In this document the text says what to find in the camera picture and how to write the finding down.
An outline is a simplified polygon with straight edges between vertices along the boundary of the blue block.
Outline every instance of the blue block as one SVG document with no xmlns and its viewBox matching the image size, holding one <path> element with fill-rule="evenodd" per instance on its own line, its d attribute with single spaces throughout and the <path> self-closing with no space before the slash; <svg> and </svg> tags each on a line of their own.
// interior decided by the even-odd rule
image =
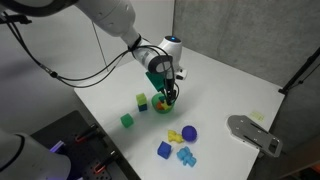
<svg viewBox="0 0 320 180">
<path fill-rule="evenodd" d="M 158 155 L 165 159 L 168 159 L 170 156 L 170 153 L 171 153 L 171 145 L 162 141 L 158 148 Z"/>
<path fill-rule="evenodd" d="M 139 111 L 140 111 L 140 112 L 141 112 L 141 111 L 146 111 L 146 110 L 148 110 L 148 106 L 147 106 L 147 104 L 144 104 L 144 105 L 138 106 L 138 108 L 139 108 Z"/>
</svg>

